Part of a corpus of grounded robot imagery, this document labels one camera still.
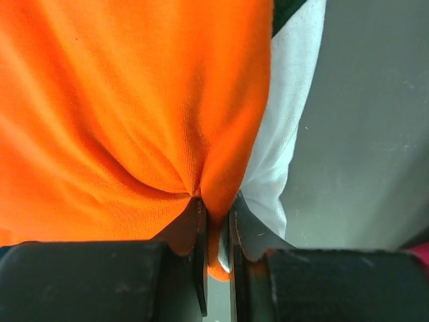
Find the red t shirt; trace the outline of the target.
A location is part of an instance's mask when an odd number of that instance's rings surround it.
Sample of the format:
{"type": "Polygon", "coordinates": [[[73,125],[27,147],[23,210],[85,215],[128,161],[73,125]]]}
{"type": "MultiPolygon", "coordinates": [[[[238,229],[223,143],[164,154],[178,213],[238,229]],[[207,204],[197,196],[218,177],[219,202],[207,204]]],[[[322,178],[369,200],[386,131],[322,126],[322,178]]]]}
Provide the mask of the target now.
{"type": "Polygon", "coordinates": [[[425,242],[409,249],[423,262],[425,271],[429,271],[429,242],[425,242]]]}

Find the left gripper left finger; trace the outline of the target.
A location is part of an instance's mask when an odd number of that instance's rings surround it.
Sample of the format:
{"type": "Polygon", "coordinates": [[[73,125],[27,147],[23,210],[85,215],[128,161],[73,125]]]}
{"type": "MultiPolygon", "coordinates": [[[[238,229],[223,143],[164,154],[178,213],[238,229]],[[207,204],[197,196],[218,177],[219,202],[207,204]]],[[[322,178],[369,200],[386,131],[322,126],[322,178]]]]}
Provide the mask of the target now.
{"type": "Polygon", "coordinates": [[[201,321],[206,231],[206,207],[192,199],[149,240],[4,247],[1,320],[201,321]]]}

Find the orange t shirt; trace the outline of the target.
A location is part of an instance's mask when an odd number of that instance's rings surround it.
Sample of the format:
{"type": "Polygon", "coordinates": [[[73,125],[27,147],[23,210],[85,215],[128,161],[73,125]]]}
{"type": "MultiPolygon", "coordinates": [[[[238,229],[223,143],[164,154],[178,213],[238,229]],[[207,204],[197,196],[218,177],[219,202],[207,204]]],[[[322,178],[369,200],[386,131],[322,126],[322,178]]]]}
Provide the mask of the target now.
{"type": "Polygon", "coordinates": [[[1,245],[219,235],[267,105],[272,1],[2,1],[1,245]]]}

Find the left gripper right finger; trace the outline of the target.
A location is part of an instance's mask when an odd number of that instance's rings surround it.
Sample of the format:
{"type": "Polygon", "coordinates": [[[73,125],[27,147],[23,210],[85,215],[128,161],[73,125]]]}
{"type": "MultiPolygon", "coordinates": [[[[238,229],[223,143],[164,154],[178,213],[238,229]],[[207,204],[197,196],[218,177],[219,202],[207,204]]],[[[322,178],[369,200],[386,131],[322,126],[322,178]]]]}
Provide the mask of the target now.
{"type": "Polygon", "coordinates": [[[242,195],[229,237],[233,321],[428,320],[428,273],[411,252],[295,248],[242,195]]]}

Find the white green t shirt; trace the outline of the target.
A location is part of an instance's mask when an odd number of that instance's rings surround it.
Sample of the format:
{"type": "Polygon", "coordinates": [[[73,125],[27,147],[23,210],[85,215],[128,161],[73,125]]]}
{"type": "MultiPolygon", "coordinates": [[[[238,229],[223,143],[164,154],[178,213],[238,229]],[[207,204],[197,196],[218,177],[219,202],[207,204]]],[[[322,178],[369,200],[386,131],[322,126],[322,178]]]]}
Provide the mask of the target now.
{"type": "Polygon", "coordinates": [[[232,231],[253,259],[285,245],[280,196],[318,60],[326,2],[250,1],[247,8],[222,38],[231,59],[223,73],[230,100],[200,183],[211,220],[209,270],[219,279],[230,270],[232,231]]]}

